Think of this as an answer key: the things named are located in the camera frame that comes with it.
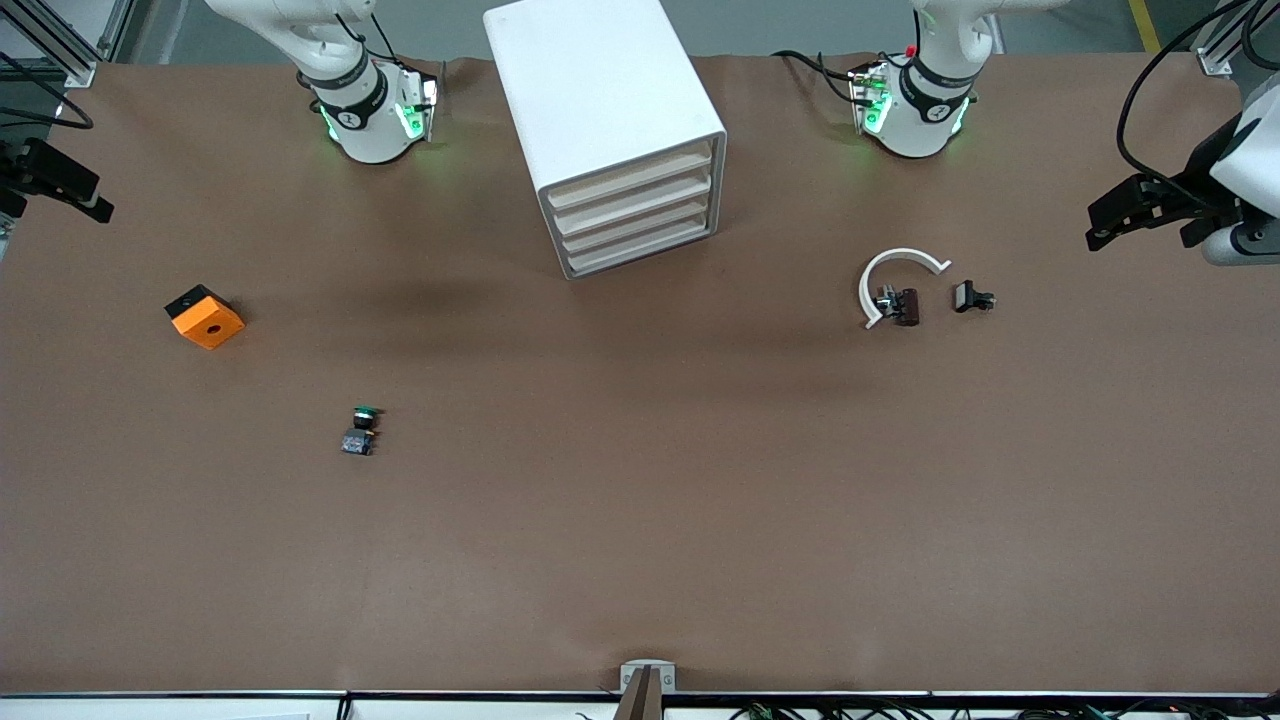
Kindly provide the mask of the green push button switch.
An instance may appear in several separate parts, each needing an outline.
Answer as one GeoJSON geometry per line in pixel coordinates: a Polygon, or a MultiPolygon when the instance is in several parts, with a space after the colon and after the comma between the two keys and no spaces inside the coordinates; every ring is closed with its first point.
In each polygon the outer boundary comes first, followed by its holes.
{"type": "Polygon", "coordinates": [[[356,406],[349,428],[340,439],[343,454],[369,456],[378,442],[383,410],[374,406],[356,406]]]}

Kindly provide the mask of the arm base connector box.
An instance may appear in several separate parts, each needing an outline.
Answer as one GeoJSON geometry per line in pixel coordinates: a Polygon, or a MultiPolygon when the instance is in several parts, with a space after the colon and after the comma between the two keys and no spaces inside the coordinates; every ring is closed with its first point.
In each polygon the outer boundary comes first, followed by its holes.
{"type": "Polygon", "coordinates": [[[428,142],[439,100],[439,78],[408,67],[398,67],[397,72],[397,117],[411,143],[428,142]]]}
{"type": "Polygon", "coordinates": [[[890,64],[886,60],[869,61],[847,72],[852,119],[860,135],[881,135],[893,105],[890,76],[890,64]]]}

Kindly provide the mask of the orange and black button box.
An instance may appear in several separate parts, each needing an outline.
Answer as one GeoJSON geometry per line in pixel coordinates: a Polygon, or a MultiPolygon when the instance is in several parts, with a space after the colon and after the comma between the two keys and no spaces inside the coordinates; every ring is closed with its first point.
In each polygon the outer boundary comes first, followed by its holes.
{"type": "Polygon", "coordinates": [[[218,348],[246,328],[241,315],[205,284],[193,286],[164,310],[179,336],[206,350],[218,348]]]}

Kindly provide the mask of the white drawer cabinet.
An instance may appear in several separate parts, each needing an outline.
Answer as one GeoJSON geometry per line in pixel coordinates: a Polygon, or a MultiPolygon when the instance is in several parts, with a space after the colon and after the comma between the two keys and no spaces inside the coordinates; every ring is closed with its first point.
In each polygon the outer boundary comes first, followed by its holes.
{"type": "Polygon", "coordinates": [[[548,188],[692,143],[712,143],[716,233],[727,132],[660,0],[516,0],[483,23],[562,270],[548,188]]]}

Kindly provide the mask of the brown component with metal clip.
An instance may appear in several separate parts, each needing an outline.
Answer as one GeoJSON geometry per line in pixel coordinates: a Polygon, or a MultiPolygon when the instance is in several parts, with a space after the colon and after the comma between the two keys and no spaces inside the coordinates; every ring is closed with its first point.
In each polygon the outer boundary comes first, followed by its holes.
{"type": "Polygon", "coordinates": [[[891,284],[883,284],[873,300],[884,320],[891,320],[893,324],[901,327],[920,324],[922,318],[916,290],[896,290],[891,284]]]}

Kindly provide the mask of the white curved plastic part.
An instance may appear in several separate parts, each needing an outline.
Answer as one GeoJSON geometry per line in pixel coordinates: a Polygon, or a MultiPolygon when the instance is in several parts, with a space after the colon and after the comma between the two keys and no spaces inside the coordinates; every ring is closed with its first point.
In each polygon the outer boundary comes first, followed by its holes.
{"type": "Polygon", "coordinates": [[[886,318],[905,320],[910,316],[906,310],[908,304],[899,300],[900,292],[890,290],[888,293],[872,293],[876,273],[890,263],[911,263],[927,269],[933,275],[946,273],[954,264],[950,259],[940,259],[927,251],[911,247],[888,249],[868,260],[855,284],[855,296],[864,316],[863,327],[868,331],[886,318]]]}

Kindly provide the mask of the aluminium frame profile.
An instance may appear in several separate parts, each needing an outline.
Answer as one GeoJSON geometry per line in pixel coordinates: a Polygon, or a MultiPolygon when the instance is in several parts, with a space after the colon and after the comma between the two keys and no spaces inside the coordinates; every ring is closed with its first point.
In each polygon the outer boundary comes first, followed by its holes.
{"type": "Polygon", "coordinates": [[[0,0],[0,54],[33,73],[91,86],[97,65],[122,58],[138,0],[0,0]]]}
{"type": "Polygon", "coordinates": [[[1219,0],[1212,17],[1190,46],[1201,69],[1210,77],[1230,77],[1236,68],[1252,65],[1242,56],[1256,35],[1280,19],[1280,0],[1219,0]]]}

